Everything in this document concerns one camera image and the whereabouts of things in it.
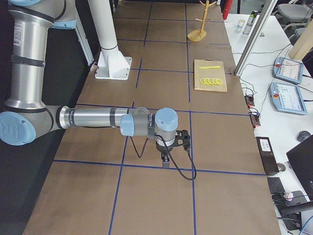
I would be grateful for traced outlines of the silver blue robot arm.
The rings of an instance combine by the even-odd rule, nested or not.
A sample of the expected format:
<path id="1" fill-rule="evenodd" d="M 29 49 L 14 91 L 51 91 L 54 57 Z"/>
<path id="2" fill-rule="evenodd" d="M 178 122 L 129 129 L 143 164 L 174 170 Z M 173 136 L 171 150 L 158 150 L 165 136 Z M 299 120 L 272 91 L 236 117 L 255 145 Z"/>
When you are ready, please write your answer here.
<path id="1" fill-rule="evenodd" d="M 124 136 L 145 136 L 156 141 L 162 164 L 173 162 L 177 146 L 178 115 L 170 108 L 151 114 L 146 108 L 69 108 L 42 102 L 47 33 L 49 28 L 74 29 L 77 11 L 73 0 L 11 0 L 14 17 L 10 98 L 0 115 L 0 138 L 20 146 L 51 131 L 69 127 L 119 128 Z"/>

